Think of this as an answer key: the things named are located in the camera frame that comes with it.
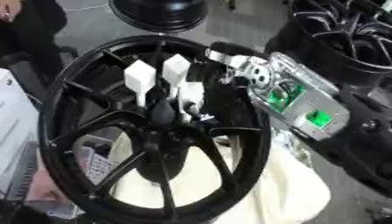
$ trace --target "wire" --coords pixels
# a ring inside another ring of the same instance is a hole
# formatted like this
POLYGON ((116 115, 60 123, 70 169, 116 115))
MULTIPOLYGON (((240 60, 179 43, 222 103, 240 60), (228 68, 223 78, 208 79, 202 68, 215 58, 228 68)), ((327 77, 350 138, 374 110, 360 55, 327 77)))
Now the wire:
POLYGON ((90 6, 86 8, 80 8, 80 9, 65 9, 65 11, 88 11, 88 10, 95 10, 95 9, 101 9, 109 6, 108 3, 102 4, 102 5, 96 5, 96 6, 90 6))
POLYGON ((26 94, 26 95, 27 95, 27 97, 29 97, 30 100, 36 102, 36 103, 39 104, 39 105, 42 105, 42 102, 41 102, 39 99, 37 99, 37 97, 34 97, 34 96, 31 95, 31 94, 26 94))

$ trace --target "gray floor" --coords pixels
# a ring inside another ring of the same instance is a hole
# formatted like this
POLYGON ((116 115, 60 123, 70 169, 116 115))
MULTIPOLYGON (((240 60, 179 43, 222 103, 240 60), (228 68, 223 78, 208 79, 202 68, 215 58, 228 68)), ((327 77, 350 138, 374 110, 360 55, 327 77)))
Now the gray floor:
MULTIPOLYGON (((58 0, 67 10, 68 26, 57 37, 62 46, 88 50, 120 37, 146 34, 117 19, 107 5, 108 0, 58 0)), ((204 44, 226 40, 262 50, 265 43, 284 24, 285 6, 280 0, 238 0, 239 11, 232 13, 220 0, 209 0, 210 16, 201 26, 180 36, 204 44)), ((310 223, 370 223, 365 207, 392 204, 350 179, 340 168, 319 156, 314 165, 332 191, 332 200, 324 212, 310 223)))

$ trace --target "person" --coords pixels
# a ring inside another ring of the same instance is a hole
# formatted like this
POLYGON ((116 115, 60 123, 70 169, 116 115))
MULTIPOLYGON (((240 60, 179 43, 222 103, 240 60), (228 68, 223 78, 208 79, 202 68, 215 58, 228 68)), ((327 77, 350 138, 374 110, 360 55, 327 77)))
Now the person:
POLYGON ((67 24, 55 0, 0 0, 0 58, 28 53, 44 85, 63 69, 55 34, 67 24))

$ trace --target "bolt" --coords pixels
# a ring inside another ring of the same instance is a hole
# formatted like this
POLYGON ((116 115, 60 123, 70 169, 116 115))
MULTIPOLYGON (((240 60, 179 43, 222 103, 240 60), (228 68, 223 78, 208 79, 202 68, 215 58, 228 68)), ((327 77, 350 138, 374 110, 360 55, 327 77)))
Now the bolt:
POLYGON ((373 132, 376 131, 380 126, 380 123, 376 120, 370 120, 368 122, 365 122, 362 124, 362 128, 366 131, 366 132, 373 132))

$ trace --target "white block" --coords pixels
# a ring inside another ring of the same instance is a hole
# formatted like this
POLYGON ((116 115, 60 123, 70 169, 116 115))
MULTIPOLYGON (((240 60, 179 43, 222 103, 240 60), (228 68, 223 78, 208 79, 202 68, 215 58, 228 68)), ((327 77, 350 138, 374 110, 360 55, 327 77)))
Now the white block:
POLYGON ((191 63, 180 54, 176 54, 164 62, 162 76, 171 85, 171 98, 177 96, 179 85, 185 81, 189 67, 191 67, 191 63))
POLYGON ((138 106, 145 106, 145 95, 155 86, 156 73, 157 69, 141 60, 137 60, 125 69, 125 85, 136 92, 138 106))

